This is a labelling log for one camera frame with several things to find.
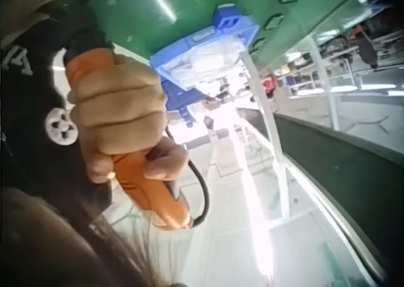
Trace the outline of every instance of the orange tool handle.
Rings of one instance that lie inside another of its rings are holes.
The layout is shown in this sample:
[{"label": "orange tool handle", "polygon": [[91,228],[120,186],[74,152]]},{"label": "orange tool handle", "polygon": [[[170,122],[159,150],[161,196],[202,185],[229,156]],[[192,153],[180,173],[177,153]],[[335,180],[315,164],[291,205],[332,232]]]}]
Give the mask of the orange tool handle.
[{"label": "orange tool handle", "polygon": [[[66,76],[70,87],[74,88],[82,77],[94,71],[110,69],[114,65],[114,55],[110,49],[92,49],[66,64]],[[191,227],[193,220],[183,195],[175,200],[163,181],[145,178],[147,152],[149,150],[113,156],[117,180],[142,210],[154,212],[151,216],[158,223],[157,226],[166,230]]]}]

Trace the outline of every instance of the fist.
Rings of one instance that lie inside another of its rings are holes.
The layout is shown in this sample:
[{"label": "fist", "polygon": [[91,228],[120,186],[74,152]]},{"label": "fist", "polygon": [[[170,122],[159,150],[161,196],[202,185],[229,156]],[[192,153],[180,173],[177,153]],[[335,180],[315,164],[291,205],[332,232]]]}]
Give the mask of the fist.
[{"label": "fist", "polygon": [[69,93],[90,178],[105,182],[111,155],[156,146],[166,126],[166,96],[148,66],[116,55],[116,65],[85,76]]}]

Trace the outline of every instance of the person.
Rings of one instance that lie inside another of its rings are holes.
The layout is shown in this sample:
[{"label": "person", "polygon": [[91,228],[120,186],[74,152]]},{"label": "person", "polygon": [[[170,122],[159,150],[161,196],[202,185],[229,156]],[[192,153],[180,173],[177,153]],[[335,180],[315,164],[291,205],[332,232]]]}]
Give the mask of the person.
[{"label": "person", "polygon": [[100,214],[111,204],[111,155],[154,147],[149,179],[174,180],[187,153],[162,133],[165,95],[149,67],[122,55],[69,94],[54,88],[54,0],[1,5],[1,267],[8,286],[168,286],[148,254]]}]

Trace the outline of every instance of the black shirt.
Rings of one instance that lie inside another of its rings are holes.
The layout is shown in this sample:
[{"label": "black shirt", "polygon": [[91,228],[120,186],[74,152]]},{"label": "black shirt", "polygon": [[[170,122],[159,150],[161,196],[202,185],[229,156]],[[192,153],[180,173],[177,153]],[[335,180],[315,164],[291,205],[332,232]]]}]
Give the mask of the black shirt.
[{"label": "black shirt", "polygon": [[53,82],[49,24],[1,52],[1,186],[41,196],[62,213],[78,201],[99,213],[110,205],[110,187],[90,182],[78,141],[60,145],[45,130],[49,112],[65,108]]}]

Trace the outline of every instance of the hand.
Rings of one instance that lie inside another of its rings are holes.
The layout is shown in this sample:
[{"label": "hand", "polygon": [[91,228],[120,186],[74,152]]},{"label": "hand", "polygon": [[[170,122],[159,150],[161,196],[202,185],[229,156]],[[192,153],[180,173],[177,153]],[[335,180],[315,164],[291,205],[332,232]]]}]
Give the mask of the hand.
[{"label": "hand", "polygon": [[149,163],[145,168],[145,177],[163,181],[177,179],[189,159],[187,151],[167,137],[163,137],[147,157]]},{"label": "hand", "polygon": [[88,176],[107,181],[112,155],[156,146],[166,125],[166,97],[154,71],[131,58],[80,80],[69,93],[71,119],[79,130]]},{"label": "hand", "polygon": [[35,12],[53,0],[7,0],[1,5],[1,47],[11,44],[29,28],[49,15]]}]

